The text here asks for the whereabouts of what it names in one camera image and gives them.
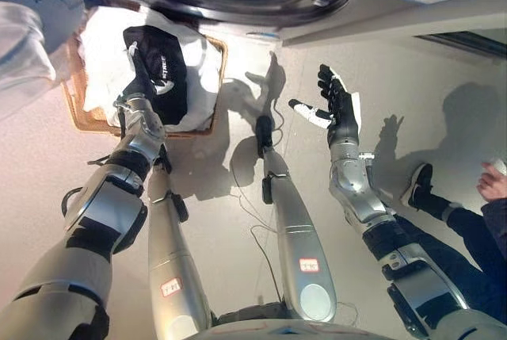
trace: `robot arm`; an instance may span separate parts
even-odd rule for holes
[[[406,329],[416,338],[442,340],[468,340],[472,334],[477,338],[504,336],[505,326],[469,309],[458,288],[375,195],[367,172],[373,155],[359,152],[358,98],[346,91],[329,67],[322,65],[318,76],[329,112],[296,100],[290,105],[308,120],[328,128],[330,192],[391,282],[387,291]]]
[[[133,83],[142,86],[137,79]],[[0,312],[0,338],[107,336],[111,255],[129,247],[143,226],[147,208],[139,197],[165,137],[139,87],[131,87],[133,93],[122,103],[125,137],[69,207],[63,238],[29,271],[13,302]]]

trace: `white floor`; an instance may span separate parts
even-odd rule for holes
[[[349,90],[361,92],[361,147],[377,147],[375,183],[388,197],[396,200],[414,167],[430,161],[436,167],[435,192],[478,209],[481,201],[474,186],[479,162],[495,156],[505,159],[507,152],[505,62],[412,38],[308,50],[275,48],[277,58],[269,54],[269,45],[238,38],[228,42],[228,79],[215,133],[169,143],[176,192],[190,212],[185,235],[212,309],[221,315],[276,299],[265,261],[249,233],[257,221],[241,208],[240,196],[251,212],[273,219],[272,208],[261,202],[262,169],[255,157],[253,126],[255,117],[277,99],[281,116],[273,113],[280,126],[276,148],[285,156],[318,230],[338,299],[355,304],[359,328],[411,338],[395,314],[375,259],[327,191],[326,133],[294,116],[288,100],[325,107],[316,74],[320,63],[329,64]],[[396,118],[385,120],[392,115]],[[59,89],[0,122],[0,132],[3,306],[30,266],[61,236],[63,194],[82,185],[93,172],[86,161],[108,154],[116,139],[77,132]],[[423,212],[399,212],[467,254],[463,242],[442,223]],[[280,280],[276,239],[262,231],[258,236]],[[109,338],[155,338],[147,283],[147,225],[132,248],[115,256],[113,266]],[[336,322],[353,320],[353,309],[341,304]]]

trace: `shoe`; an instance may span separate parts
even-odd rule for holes
[[[431,193],[431,178],[433,176],[433,166],[429,163],[421,164],[412,175],[409,188],[404,192],[400,201],[406,207],[416,208],[419,210],[417,204],[417,197],[425,196]]]
[[[264,158],[264,148],[272,147],[273,140],[271,133],[273,132],[273,123],[268,116],[260,116],[255,124],[255,137],[257,138],[257,154],[259,158]]]

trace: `gray floor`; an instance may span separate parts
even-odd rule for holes
[[[185,234],[216,314],[276,299],[268,269],[250,236],[271,207],[261,203],[261,162],[255,159],[255,117],[273,113],[277,150],[311,213],[327,253],[338,299],[355,304],[357,326],[396,339],[411,338],[392,308],[379,267],[345,222],[327,192],[326,133],[288,108],[291,98],[324,107],[316,88],[320,63],[341,73],[349,90],[361,92],[361,147],[378,152],[375,183],[399,213],[468,255],[463,242],[422,212],[396,200],[414,167],[436,167],[435,192],[478,209],[479,162],[505,159],[505,62],[423,40],[363,42],[309,50],[273,48],[228,40],[230,61],[213,136],[170,143],[174,182],[189,208]],[[82,185],[86,161],[110,152],[116,139],[77,132],[61,90],[45,94],[0,122],[0,306],[29,267],[62,234],[63,194]],[[276,239],[258,232],[278,279]],[[147,225],[131,249],[115,256],[108,311],[111,339],[154,338],[147,284]],[[341,304],[337,323],[349,324],[352,308]]]

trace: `wire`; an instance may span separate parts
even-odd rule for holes
[[[276,230],[273,229],[272,227],[269,226],[268,223],[266,223],[262,218],[261,218],[261,214],[259,213],[259,211],[255,208],[254,204],[252,204],[252,202],[250,201],[250,199],[248,197],[246,197],[245,193],[243,192],[243,189],[239,186],[239,182],[238,182],[238,177],[236,175],[236,171],[234,169],[234,159],[231,159],[231,172],[232,172],[232,177],[234,179],[234,183],[236,183],[236,187],[238,187],[239,189],[239,192],[241,193],[241,196],[238,196],[238,195],[233,195],[232,193],[230,193],[230,196],[232,197],[236,197],[239,201],[239,206],[243,209],[243,211],[245,211],[246,213],[248,213],[250,216],[252,216],[254,219],[256,219],[259,223],[262,224],[263,227],[265,227],[266,229],[268,229],[269,231],[271,231],[272,233],[276,233]],[[245,205],[243,205],[242,203],[242,198],[244,198],[249,206],[253,209],[253,211],[256,213],[256,214],[253,214],[247,207],[245,207]]]
[[[125,110],[123,107],[119,106],[118,109],[118,121],[120,122],[120,139],[123,139],[125,137]]]
[[[340,304],[342,306],[352,308],[354,310],[354,312],[356,313],[354,320],[350,324],[345,324],[345,325],[351,326],[351,327],[357,327],[357,321],[359,320],[359,310],[357,309],[356,305],[354,303],[350,303],[350,302],[338,302],[337,306],[339,306]]]
[[[275,144],[273,144],[273,147],[278,146],[280,144],[280,142],[282,141],[282,139],[284,138],[284,132],[282,130],[282,126],[284,126],[284,124],[285,124],[285,118],[282,115],[282,113],[280,113],[280,110],[278,110],[276,108],[277,103],[278,103],[278,99],[276,99],[275,102],[273,103],[273,110],[276,112],[276,114],[278,114],[278,116],[280,117],[280,119],[282,121],[281,121],[280,125],[273,130],[273,132],[280,132],[280,139]]]
[[[95,160],[90,160],[88,162],[86,162],[86,164],[88,166],[103,166],[104,165],[104,161],[109,159],[111,155],[106,155],[106,156],[103,156],[102,158],[99,158],[99,159],[95,159]]]
[[[67,192],[65,194],[65,196],[62,199],[62,204],[61,204],[63,217],[65,217],[67,215],[67,202],[69,201],[69,199],[71,198],[72,195],[74,195],[75,193],[81,192],[81,190],[82,190],[82,187],[78,187],[78,188],[71,189],[69,192]]]
[[[252,237],[255,240],[255,243],[257,244],[257,246],[259,246],[259,249],[261,250],[262,254],[264,255],[266,262],[268,262],[269,272],[271,273],[271,278],[273,279],[273,284],[275,285],[276,296],[278,296],[278,301],[280,303],[282,303],[280,290],[278,289],[278,284],[276,283],[275,273],[273,272],[273,267],[271,266],[271,261],[269,260],[268,255],[266,254],[264,248],[262,247],[261,243],[259,242],[259,240],[257,239],[257,236],[254,233],[254,228],[256,228],[256,227],[262,227],[263,229],[265,229],[267,231],[269,231],[269,227],[265,227],[264,225],[253,225],[250,228],[250,233],[252,234]]]

